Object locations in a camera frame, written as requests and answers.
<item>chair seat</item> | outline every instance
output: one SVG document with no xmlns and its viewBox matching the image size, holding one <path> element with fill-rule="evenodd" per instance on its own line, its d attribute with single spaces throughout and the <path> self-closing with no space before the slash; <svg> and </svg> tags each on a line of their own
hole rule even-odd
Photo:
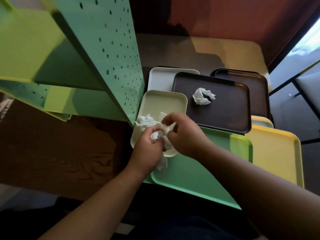
<svg viewBox="0 0 320 240">
<path fill-rule="evenodd" d="M 320 113 L 320 72 L 298 77 L 296 81 Z"/>
</svg>

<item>person's right hand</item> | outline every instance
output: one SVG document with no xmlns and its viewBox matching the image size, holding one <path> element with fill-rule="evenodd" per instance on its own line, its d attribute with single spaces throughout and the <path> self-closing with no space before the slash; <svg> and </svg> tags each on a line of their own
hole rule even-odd
<svg viewBox="0 0 320 240">
<path fill-rule="evenodd" d="M 169 131 L 168 139 L 179 153 L 197 160 L 199 153 L 212 146 L 200 127 L 184 113 L 170 113 L 162 120 L 167 126 L 174 122 L 177 124 Z"/>
</svg>

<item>forearm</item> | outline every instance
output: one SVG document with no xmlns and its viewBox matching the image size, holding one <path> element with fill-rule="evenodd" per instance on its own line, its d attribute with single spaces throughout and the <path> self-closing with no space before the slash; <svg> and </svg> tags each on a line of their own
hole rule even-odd
<svg viewBox="0 0 320 240">
<path fill-rule="evenodd" d="M 40 239 L 110 239 L 143 180 L 124 169 Z"/>
<path fill-rule="evenodd" d="M 212 144 L 197 158 L 269 239 L 320 236 L 320 198 Z"/>
</svg>

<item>person's right arm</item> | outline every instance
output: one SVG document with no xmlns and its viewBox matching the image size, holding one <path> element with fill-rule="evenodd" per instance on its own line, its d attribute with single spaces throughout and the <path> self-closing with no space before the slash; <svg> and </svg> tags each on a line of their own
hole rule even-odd
<svg viewBox="0 0 320 240">
<path fill-rule="evenodd" d="M 320 239 L 319 196 L 215 145 L 183 113 L 162 120 L 174 122 L 174 148 L 209 170 L 268 239 Z"/>
</svg>

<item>person's left arm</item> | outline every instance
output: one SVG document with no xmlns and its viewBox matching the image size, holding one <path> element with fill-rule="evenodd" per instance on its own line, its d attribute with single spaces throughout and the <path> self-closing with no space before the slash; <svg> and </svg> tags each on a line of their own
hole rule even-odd
<svg viewBox="0 0 320 240">
<path fill-rule="evenodd" d="M 146 128 L 126 168 L 39 239 L 110 239 L 138 188 L 160 160 L 163 141 L 150 141 L 157 130 Z"/>
</svg>

